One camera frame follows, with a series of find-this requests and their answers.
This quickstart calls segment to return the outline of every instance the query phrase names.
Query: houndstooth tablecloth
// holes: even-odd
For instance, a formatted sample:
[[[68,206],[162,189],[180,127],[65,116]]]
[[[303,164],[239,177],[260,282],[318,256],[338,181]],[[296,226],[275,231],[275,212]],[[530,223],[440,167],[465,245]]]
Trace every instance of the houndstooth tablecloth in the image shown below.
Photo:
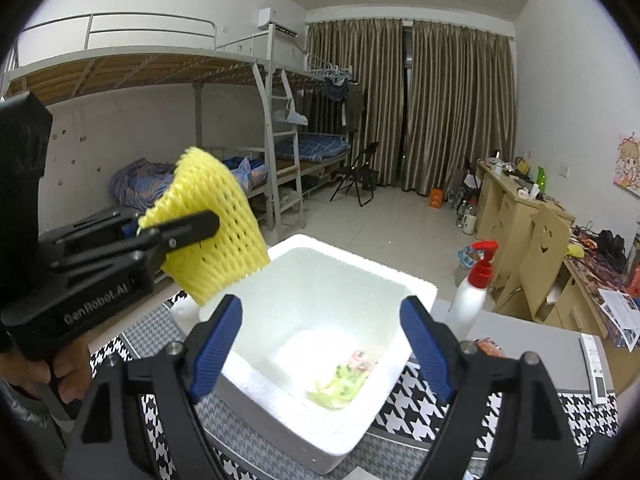
[[[96,352],[92,356],[94,370],[105,355],[112,352],[117,352],[125,360],[143,358],[155,355],[170,341],[181,340],[169,308],[183,294],[170,298]],[[408,480],[413,478],[424,460],[448,409],[446,404],[436,400],[429,385],[419,377],[419,369],[418,364],[407,363],[369,431],[345,460],[325,476],[309,471],[273,447],[236,416],[215,393],[207,396],[196,411],[230,479],[341,480],[360,466],[382,480]],[[600,406],[593,405],[588,392],[558,391],[558,396],[567,413],[578,452],[584,452],[593,433],[613,435],[617,430],[618,410],[613,392],[609,392],[607,404]],[[163,480],[178,480],[154,396],[143,396],[141,402],[148,437],[156,450],[159,474]],[[482,474],[494,441],[500,396],[491,395],[486,408],[483,430],[468,467],[477,475]]]

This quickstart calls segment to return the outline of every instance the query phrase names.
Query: black chair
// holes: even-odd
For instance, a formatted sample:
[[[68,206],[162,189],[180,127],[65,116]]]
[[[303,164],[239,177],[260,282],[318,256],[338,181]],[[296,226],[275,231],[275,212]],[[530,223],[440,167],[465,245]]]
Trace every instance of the black chair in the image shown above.
[[[351,186],[356,185],[356,194],[358,195],[358,203],[360,207],[366,206],[369,202],[373,200],[373,190],[376,188],[376,184],[378,183],[378,172],[371,169],[371,163],[373,161],[373,157],[376,155],[376,150],[378,149],[378,142],[372,142],[369,146],[364,148],[357,156],[356,160],[353,161],[351,166],[344,166],[342,168],[338,168],[335,170],[335,174],[341,175],[342,180],[338,187],[335,188],[334,194],[331,195],[329,202],[331,202],[335,195],[342,189],[342,186],[348,180],[351,181],[349,187],[347,187],[348,193],[351,189]],[[360,189],[358,188],[358,181],[362,182],[363,190],[368,189],[371,191],[371,198],[367,200],[365,203],[362,203],[360,199]]]

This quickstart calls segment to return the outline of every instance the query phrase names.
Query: remote control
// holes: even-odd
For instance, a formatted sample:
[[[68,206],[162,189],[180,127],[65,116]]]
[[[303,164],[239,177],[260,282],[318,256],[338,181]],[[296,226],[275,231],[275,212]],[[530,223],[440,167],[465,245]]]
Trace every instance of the remote control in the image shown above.
[[[590,334],[580,334],[580,346],[582,346],[584,361],[587,365],[591,399],[593,399],[594,404],[605,404],[607,402],[607,389],[604,384],[604,372],[596,339]]]

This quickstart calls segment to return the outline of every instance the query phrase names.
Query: orange bag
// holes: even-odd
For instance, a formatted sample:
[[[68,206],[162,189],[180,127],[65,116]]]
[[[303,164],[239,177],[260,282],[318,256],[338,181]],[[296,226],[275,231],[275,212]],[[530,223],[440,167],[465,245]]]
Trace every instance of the orange bag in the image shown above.
[[[442,199],[442,190],[434,187],[429,195],[429,206],[440,209],[442,207]]]

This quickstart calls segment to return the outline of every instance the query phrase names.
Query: human hand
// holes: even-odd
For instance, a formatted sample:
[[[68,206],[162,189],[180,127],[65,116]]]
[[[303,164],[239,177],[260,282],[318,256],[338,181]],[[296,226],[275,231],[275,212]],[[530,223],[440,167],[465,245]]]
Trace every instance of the human hand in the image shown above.
[[[58,394],[67,404],[82,400],[92,380],[89,349],[84,338],[76,339],[53,359],[53,373],[60,378]],[[51,370],[44,361],[32,362],[13,347],[0,354],[0,376],[9,384],[19,386],[32,397],[38,397],[33,383],[49,383]]]

